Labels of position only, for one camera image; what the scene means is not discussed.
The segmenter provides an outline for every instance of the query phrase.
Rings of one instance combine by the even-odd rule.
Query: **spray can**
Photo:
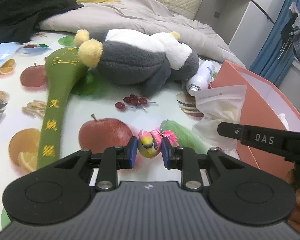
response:
[[[189,78],[186,88],[188,93],[194,97],[195,93],[200,90],[208,89],[211,82],[215,66],[209,60],[200,60],[197,73]]]

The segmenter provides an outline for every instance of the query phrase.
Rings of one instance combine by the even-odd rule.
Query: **silver bolt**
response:
[[[102,181],[98,182],[97,186],[98,186],[98,188],[101,188],[101,189],[110,189],[110,188],[112,188],[113,184],[112,184],[112,182],[110,182],[108,180],[102,180]]]
[[[196,180],[191,180],[186,183],[186,187],[189,189],[198,189],[201,187],[201,183]]]

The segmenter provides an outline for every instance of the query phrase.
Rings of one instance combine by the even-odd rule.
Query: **penguin plush toy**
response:
[[[78,30],[74,44],[79,48],[80,60],[97,67],[114,84],[139,84],[145,97],[159,91],[168,79],[187,80],[199,68],[197,54],[178,41],[180,35],[176,32],[149,36],[113,29],[94,36],[99,40],[90,39],[86,30]]]

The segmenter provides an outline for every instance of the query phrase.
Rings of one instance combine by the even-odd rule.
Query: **yellow chinese characters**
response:
[[[46,123],[46,130],[52,129],[54,131],[57,130],[57,121],[56,120],[48,120]]]
[[[50,101],[50,103],[51,103],[51,106],[49,106],[48,108],[50,108],[50,107],[59,108],[59,106],[58,106],[59,100],[58,99],[52,99]]]
[[[43,148],[42,156],[54,157],[55,156],[54,145],[46,145]]]

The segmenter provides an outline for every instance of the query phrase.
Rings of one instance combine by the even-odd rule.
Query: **blanket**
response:
[[[229,60],[244,67],[209,25],[173,13],[156,0],[119,0],[83,5],[83,8],[42,21],[39,28],[72,33],[86,29],[91,37],[111,29],[133,29],[148,35],[175,31],[181,35],[180,41],[190,46],[199,56],[219,62]]]

